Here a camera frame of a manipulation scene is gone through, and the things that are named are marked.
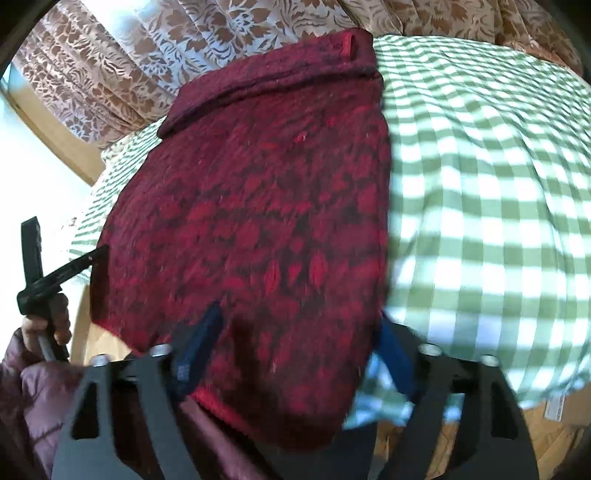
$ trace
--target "puffy jacket sleeve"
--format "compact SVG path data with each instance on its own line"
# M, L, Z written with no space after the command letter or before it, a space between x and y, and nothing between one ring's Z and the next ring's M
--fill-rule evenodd
M28 358L22 358L26 364ZM69 362L38 362L21 371L23 417L33 455L51 478L60 430L72 407L83 368Z
M29 352L18 329L8 345L0 364L0 421L11 432L17 448L34 463L27 425L23 417L24 402L21 388L21 373L26 367L41 359Z
M25 348L25 344L22 340L22 331L18 329L14 332L6 353L4 354L4 360L2 360L2 370L8 370L12 374L20 376L22 371L26 367L30 367L43 359L39 358L34 353L31 353Z

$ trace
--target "green gingham fabric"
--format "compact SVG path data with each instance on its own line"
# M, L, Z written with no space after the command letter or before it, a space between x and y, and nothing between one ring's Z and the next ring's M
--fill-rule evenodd
M106 168L92 187L83 213L76 222L76 233L68 249L71 260L96 248L100 232L121 190L143 165L150 150L161 142L156 132L162 122L164 118L128 135L103 152ZM90 269L82 272L79 279L90 283Z
M374 42L392 142L385 311L461 358L501 360L523 407L589 380L591 94L567 70L486 43ZM72 256L95 247L160 122L115 155ZM447 412L459 415L459 399ZM411 406L375 355L345 423Z

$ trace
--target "cardboard box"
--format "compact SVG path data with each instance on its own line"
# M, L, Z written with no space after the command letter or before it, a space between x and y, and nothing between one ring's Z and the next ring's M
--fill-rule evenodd
M591 384L570 395L549 400L544 416L568 425L586 427L591 424Z

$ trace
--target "brown patterned curtain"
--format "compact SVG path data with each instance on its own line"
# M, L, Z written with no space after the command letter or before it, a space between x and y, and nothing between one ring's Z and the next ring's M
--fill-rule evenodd
M354 27L335 0L62 0L15 66L72 133L106 147L164 116L178 89L241 57ZM108 27L101 20L113 20Z
M105 147L164 116L206 72L355 25L486 41L582 73L534 0L62 0L14 64L75 135Z
M581 58L562 28L534 0L344 0L356 24L374 36L440 35L484 41L568 66Z

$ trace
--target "finger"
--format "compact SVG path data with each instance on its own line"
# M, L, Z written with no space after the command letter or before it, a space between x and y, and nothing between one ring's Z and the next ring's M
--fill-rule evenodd
M72 333L69 330L59 330L54 334L58 345L67 345L72 339Z
M23 333L32 333L32 332L42 332L47 328L47 320L35 316L29 315L27 317L22 318L22 332Z
M66 297L63 293L58 293L49 301L49 308L51 310L51 314L55 315L58 313L67 312L68 304L68 297Z
M50 300L51 318L56 330L69 330L70 313L68 312L68 298L59 293Z

